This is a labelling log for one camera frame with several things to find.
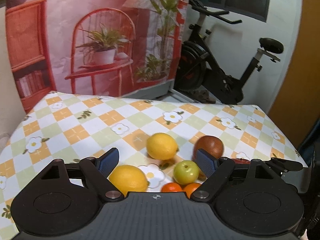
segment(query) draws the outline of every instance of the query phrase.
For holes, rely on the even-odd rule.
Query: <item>wall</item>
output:
[[[226,74],[240,78],[243,71],[259,47],[259,38],[268,37],[279,40],[284,45],[283,54],[278,55],[279,63],[262,57],[261,72],[255,71],[243,88],[244,100],[241,104],[255,104],[268,112],[285,77],[295,46],[301,14],[301,0],[270,0],[267,22],[230,12],[225,18],[241,19],[238,25],[228,25],[213,17],[207,17],[202,29],[210,29],[207,38],[213,55]],[[191,31],[188,25],[196,23],[199,13],[188,8],[184,39]]]
[[[0,152],[8,139],[2,135],[11,135],[25,116],[10,68],[4,12],[5,8],[0,8]]]

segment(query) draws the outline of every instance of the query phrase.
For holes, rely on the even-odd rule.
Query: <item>lemon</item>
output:
[[[117,166],[110,174],[109,181],[124,196],[128,191],[145,192],[148,188],[148,181],[142,170],[132,165]]]
[[[169,160],[178,151],[177,142],[169,134],[155,133],[147,140],[147,152],[156,160]]]

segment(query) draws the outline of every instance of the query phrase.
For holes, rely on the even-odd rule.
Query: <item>wooden door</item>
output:
[[[297,147],[320,116],[320,0],[303,0],[295,50],[268,116]]]

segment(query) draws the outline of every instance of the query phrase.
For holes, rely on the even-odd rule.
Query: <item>white flower pattern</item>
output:
[[[230,129],[233,129],[236,126],[236,123],[233,122],[230,118],[221,118],[221,124]]]
[[[238,159],[246,159],[246,160],[250,160],[250,158],[244,153],[244,152],[239,152],[236,154],[236,157]]]
[[[247,116],[247,119],[248,119],[248,121],[250,121],[250,122],[256,122],[256,120],[255,120],[253,117],[251,117],[251,116]]]
[[[148,166],[141,165],[138,166],[138,168],[146,175],[149,181],[149,188],[157,188],[160,186],[160,183],[165,180],[164,172],[159,170],[159,167],[153,163]]]
[[[52,108],[52,109],[59,109],[59,108],[61,108],[62,106],[63,106],[63,102],[60,101],[60,102],[54,103],[51,108]]]
[[[116,125],[111,127],[111,130],[113,130],[117,135],[123,135],[124,133],[129,131],[129,127],[122,123],[117,123]]]
[[[42,138],[41,137],[32,137],[30,138],[28,144],[26,145],[26,150],[29,153],[34,153],[36,150],[40,149],[42,146]]]
[[[7,178],[5,176],[0,176],[0,189],[4,189],[7,182]]]
[[[274,139],[280,140],[280,136],[276,132],[272,132],[271,135],[273,136]]]
[[[166,120],[167,122],[177,123],[182,119],[182,115],[178,114],[175,111],[164,112],[163,119]]]

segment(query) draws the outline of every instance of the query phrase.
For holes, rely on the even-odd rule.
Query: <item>metal screw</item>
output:
[[[196,198],[207,198],[209,197],[209,193],[204,190],[198,190],[193,193]]]
[[[121,196],[121,193],[116,190],[110,190],[110,191],[106,192],[107,198],[115,199],[115,198],[119,198],[120,196]]]

